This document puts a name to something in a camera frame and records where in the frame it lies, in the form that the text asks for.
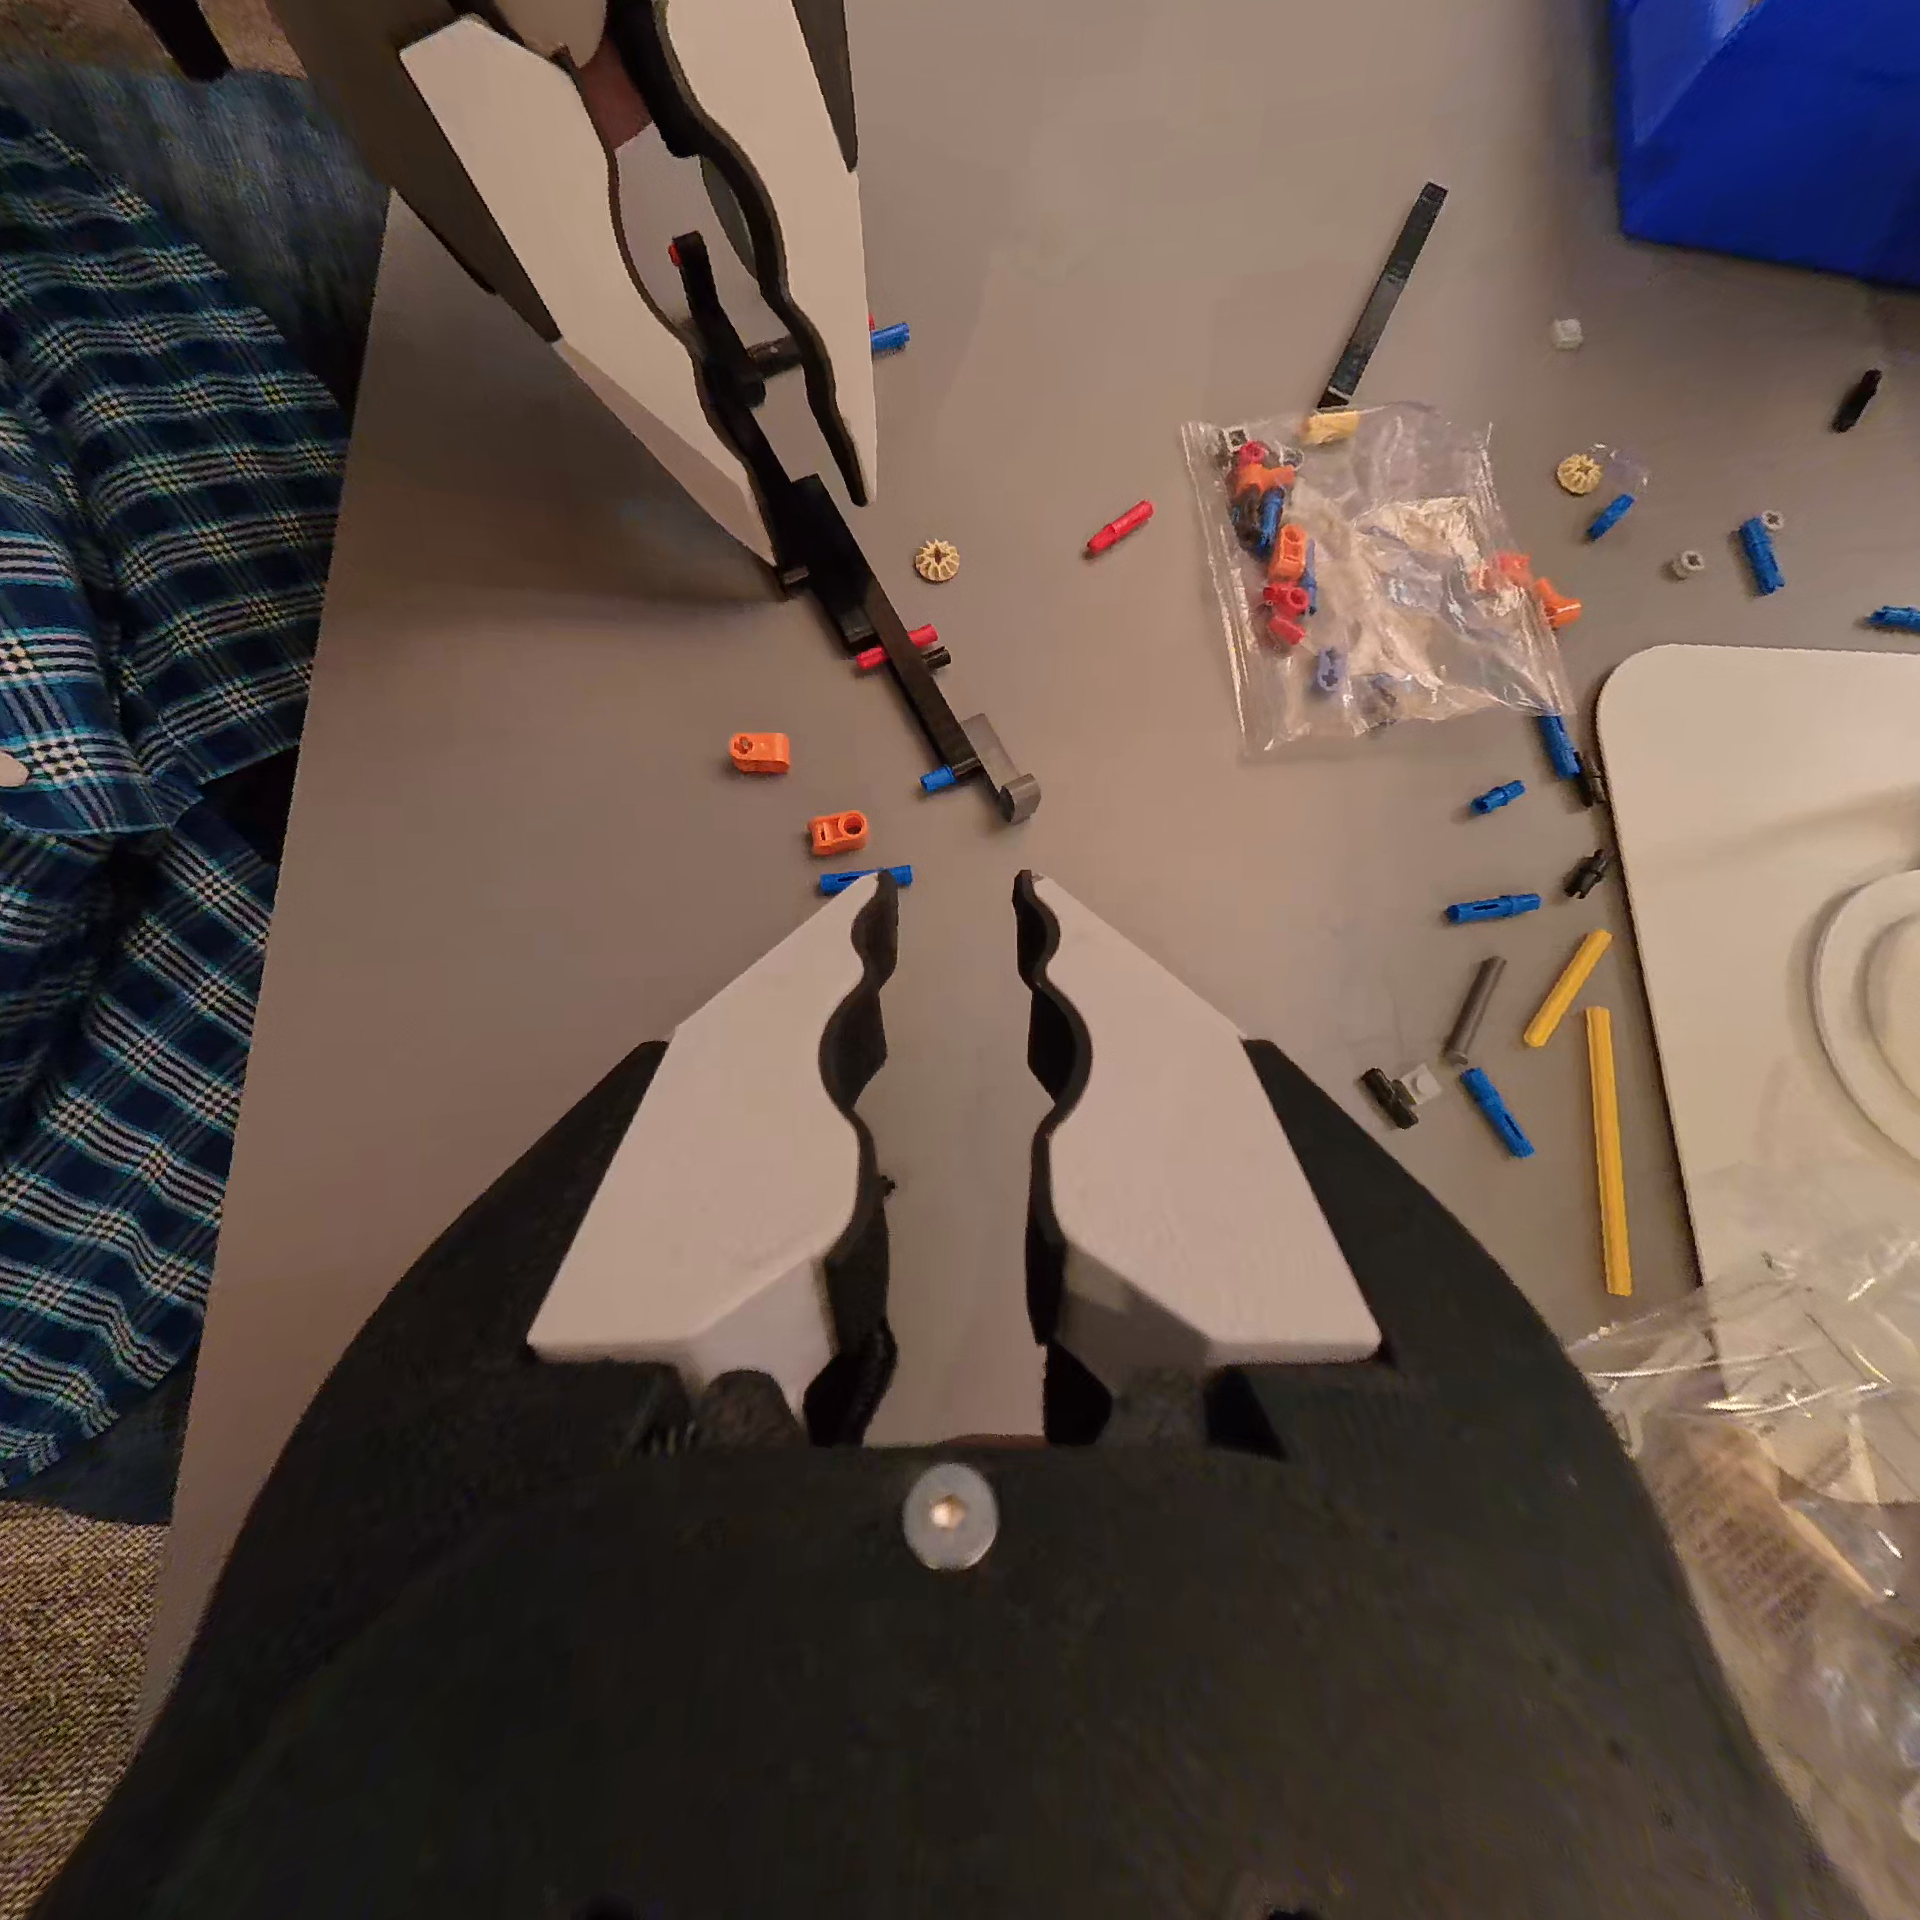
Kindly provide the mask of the blue plastic storage bin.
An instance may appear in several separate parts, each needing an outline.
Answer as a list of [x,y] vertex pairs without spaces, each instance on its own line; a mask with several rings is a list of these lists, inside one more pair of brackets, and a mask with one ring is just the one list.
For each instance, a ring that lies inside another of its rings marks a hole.
[[1612,2],[1605,26],[1625,236],[1916,291],[1916,2]]

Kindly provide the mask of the black lego technic assembly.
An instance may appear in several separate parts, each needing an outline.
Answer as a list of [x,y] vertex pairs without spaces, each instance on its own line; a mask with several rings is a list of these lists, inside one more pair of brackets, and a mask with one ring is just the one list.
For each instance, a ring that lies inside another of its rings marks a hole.
[[846,657],[879,650],[879,666],[932,757],[932,769],[921,783],[925,794],[980,784],[992,796],[961,732],[967,719],[949,706],[928,650],[911,643],[832,492],[814,473],[789,476],[757,420],[764,372],[784,371],[798,356],[791,352],[766,364],[740,341],[697,232],[673,236],[669,257],[688,297],[697,391],[720,441],[748,472],[781,589],[804,593],[814,601]]

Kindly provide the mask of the person's torso plaid shirt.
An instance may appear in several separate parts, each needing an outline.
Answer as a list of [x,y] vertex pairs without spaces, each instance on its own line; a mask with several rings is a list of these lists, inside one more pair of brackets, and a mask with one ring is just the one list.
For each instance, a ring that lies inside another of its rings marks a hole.
[[302,80],[5,63],[5,1499],[170,1515],[380,187]]

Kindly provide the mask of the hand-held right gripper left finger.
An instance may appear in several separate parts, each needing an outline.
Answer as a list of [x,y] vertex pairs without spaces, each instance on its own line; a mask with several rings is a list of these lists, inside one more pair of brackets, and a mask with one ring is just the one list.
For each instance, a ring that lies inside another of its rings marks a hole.
[[854,880],[654,1049],[529,1325],[542,1361],[768,1376],[815,1444],[893,1378],[886,1184],[856,1100],[884,1064],[898,885]]

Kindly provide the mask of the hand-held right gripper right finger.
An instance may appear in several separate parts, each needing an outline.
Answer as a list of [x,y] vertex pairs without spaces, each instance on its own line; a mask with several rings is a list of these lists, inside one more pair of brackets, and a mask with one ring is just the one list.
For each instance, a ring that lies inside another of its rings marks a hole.
[[1375,1361],[1364,1303],[1260,1068],[1213,1004],[1053,879],[1014,879],[1028,1152],[1024,1296],[1041,1431],[1088,1447],[1169,1378]]

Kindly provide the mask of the long black lego beam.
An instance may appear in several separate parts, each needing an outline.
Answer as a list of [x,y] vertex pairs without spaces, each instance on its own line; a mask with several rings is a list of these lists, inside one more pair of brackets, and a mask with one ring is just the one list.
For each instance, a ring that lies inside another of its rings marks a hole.
[[1441,184],[1425,180],[1408,208],[1408,218],[1399,228],[1393,248],[1386,252],[1375,284],[1367,295],[1350,337],[1342,345],[1328,381],[1313,405],[1316,413],[1340,413],[1352,408],[1360,381],[1378,352],[1399,301],[1406,295],[1408,281],[1420,266],[1447,200],[1448,191]]

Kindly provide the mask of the dark grey lego L-beam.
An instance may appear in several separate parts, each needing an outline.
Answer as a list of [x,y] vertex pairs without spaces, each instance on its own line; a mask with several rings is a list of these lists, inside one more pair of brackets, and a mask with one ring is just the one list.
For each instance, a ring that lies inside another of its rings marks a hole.
[[1026,824],[1039,808],[1039,783],[1016,767],[984,714],[969,716],[961,732],[998,816],[1007,826]]

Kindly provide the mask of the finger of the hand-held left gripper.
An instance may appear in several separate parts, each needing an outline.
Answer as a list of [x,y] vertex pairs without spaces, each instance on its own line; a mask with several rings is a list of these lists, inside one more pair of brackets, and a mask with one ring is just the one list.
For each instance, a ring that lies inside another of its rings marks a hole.
[[616,165],[574,79],[480,17],[416,40],[400,65],[532,284],[554,355],[712,522],[773,563],[750,472],[633,273]]
[[868,506],[878,402],[846,4],[610,2],[608,40],[665,148],[701,165],[848,495]]

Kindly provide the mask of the clear bag small lego parts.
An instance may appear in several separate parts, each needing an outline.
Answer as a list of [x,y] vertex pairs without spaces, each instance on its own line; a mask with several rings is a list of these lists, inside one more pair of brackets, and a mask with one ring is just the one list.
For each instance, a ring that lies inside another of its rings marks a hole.
[[1329,448],[1300,444],[1306,413],[1181,426],[1240,755],[1567,719],[1532,593],[1474,589],[1481,563],[1520,552],[1489,435],[1422,400],[1350,409],[1354,439]]

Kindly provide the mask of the long yellow lego axle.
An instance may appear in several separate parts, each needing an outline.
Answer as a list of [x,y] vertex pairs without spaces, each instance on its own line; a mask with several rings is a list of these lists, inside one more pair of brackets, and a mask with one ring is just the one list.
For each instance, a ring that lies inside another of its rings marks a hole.
[[1585,1009],[1583,1026],[1590,1077],[1590,1130],[1601,1284],[1609,1296],[1629,1299],[1634,1295],[1634,1269],[1625,1207],[1625,1152],[1618,1106],[1614,1016],[1601,1007],[1590,1007]]

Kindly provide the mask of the large empty clear plastic bag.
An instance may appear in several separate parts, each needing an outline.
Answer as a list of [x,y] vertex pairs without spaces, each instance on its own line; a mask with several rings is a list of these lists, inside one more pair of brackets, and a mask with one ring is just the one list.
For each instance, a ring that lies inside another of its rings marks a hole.
[[1918,1916],[1918,1231],[1865,1175],[1734,1187],[1734,1257],[1567,1346],[1745,1727],[1868,1916]]

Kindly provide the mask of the person's left hand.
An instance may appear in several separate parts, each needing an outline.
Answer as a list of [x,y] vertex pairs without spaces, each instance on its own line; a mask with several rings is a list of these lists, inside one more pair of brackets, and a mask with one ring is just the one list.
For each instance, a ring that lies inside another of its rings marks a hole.
[[652,111],[613,40],[601,40],[591,57],[581,65],[578,85],[590,119],[613,153],[654,123]]

